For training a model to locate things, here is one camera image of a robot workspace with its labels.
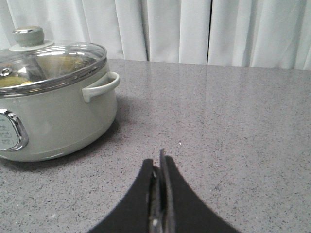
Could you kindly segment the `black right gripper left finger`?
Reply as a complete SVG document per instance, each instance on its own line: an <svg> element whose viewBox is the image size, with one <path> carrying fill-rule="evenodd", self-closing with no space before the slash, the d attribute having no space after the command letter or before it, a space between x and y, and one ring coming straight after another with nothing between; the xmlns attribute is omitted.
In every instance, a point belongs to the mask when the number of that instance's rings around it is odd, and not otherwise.
<svg viewBox="0 0 311 233"><path fill-rule="evenodd" d="M134 183L118 205L90 233L159 233L160 180L151 159L143 161Z"/></svg>

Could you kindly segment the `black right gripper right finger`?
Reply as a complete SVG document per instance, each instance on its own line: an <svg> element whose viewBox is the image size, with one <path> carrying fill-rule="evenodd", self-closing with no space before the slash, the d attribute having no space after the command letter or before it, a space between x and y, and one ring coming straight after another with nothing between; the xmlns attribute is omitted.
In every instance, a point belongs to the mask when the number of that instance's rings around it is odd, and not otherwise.
<svg viewBox="0 0 311 233"><path fill-rule="evenodd" d="M160 151L160 187L165 233L238 233L196 195L172 157Z"/></svg>

